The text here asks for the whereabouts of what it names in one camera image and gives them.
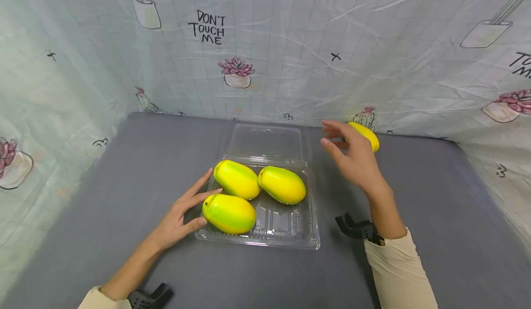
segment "beige sleeve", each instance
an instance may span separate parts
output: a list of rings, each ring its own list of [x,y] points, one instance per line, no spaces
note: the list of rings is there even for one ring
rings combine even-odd
[[[385,246],[364,243],[382,309],[437,308],[409,229],[400,239],[385,239]]]
[[[77,309],[131,309],[129,300],[113,301],[99,289],[100,286],[92,288]]]

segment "black clamp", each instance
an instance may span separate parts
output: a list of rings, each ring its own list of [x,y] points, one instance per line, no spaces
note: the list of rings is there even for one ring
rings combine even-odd
[[[132,309],[161,309],[164,308],[172,296],[173,291],[167,284],[163,283],[151,294],[137,289],[131,292],[127,299]]]
[[[346,212],[342,216],[337,216],[336,222],[346,236],[353,239],[368,239],[379,246],[385,246],[385,239],[378,235],[376,227],[370,221],[354,222],[352,216]]]

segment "gray table surface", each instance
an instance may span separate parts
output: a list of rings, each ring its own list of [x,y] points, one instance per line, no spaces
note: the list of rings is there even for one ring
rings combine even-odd
[[[220,159],[227,122],[133,113],[120,126],[4,308],[76,308],[104,284],[169,205]],[[369,218],[311,128],[321,248],[207,242],[189,236],[165,253],[144,287],[174,289],[168,308],[374,308],[363,244],[334,217]],[[452,142],[378,135],[394,188],[440,308],[528,308],[531,264],[461,149]],[[198,214],[195,209],[187,217]]]

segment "hand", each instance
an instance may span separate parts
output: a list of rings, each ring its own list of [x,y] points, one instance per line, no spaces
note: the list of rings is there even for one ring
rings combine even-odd
[[[322,123],[326,138],[321,139],[321,145],[332,156],[347,180],[366,193],[387,185],[372,152],[371,142],[366,137],[349,124],[339,121],[322,121]],[[329,140],[333,138],[346,138],[348,142]],[[346,149],[347,153],[343,154],[340,149]]]
[[[205,201],[207,197],[213,194],[221,193],[222,188],[209,191],[206,193],[196,194],[197,191],[208,181],[212,174],[212,168],[206,171],[203,175],[186,193],[178,198],[172,204],[168,213],[164,216],[158,226],[147,237],[147,241],[153,243],[158,250],[162,251],[175,245],[175,243],[182,240],[186,235],[195,232],[206,225],[206,220],[203,217],[192,219],[187,224],[184,224],[184,213],[189,208]]]

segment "yellow mango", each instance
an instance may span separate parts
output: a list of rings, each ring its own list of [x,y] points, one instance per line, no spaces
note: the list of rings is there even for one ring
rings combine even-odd
[[[256,223],[252,205],[233,195],[210,195],[203,202],[202,211],[207,221],[227,234],[247,233]]]
[[[214,179],[227,193],[245,200],[251,200],[260,193],[256,173],[249,167],[232,160],[221,160],[216,165]]]
[[[264,167],[258,174],[258,183],[283,204],[297,204],[306,196],[306,187],[300,176],[282,167]]]
[[[350,121],[348,123],[350,126],[354,127],[355,130],[359,131],[361,135],[367,138],[371,142],[372,152],[377,152],[380,149],[380,141],[378,140],[376,134],[373,133],[369,128]]]

